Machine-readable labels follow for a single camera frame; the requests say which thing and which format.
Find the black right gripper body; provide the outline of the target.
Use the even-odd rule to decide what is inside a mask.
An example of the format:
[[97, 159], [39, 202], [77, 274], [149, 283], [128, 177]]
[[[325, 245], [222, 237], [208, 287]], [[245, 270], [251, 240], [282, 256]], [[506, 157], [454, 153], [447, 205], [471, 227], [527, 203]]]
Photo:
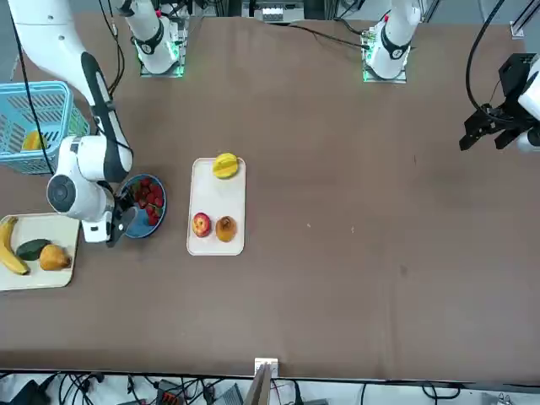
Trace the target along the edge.
[[135, 207], [127, 209], [115, 208], [111, 220], [111, 236], [106, 242], [112, 248], [124, 236], [132, 221], [136, 218], [138, 211]]

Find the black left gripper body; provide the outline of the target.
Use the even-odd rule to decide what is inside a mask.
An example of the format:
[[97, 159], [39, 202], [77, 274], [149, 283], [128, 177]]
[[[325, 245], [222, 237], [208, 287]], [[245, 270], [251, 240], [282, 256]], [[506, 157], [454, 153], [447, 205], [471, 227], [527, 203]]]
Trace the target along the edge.
[[499, 69], [499, 79], [505, 97], [497, 107], [484, 108], [495, 122], [539, 121], [539, 55], [514, 53]]

